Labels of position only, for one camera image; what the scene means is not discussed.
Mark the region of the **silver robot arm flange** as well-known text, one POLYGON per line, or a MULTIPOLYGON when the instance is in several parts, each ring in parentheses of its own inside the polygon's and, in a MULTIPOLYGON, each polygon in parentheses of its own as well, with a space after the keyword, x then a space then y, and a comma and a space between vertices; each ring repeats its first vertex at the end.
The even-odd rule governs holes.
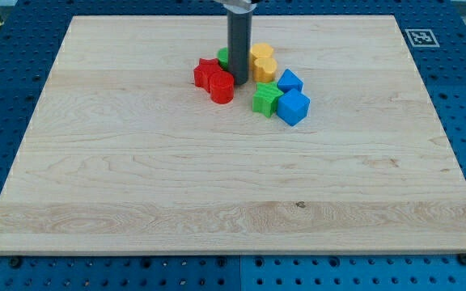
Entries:
POLYGON ((235 14, 246 14, 252 12, 260 0, 214 0, 222 4, 224 8, 235 14))

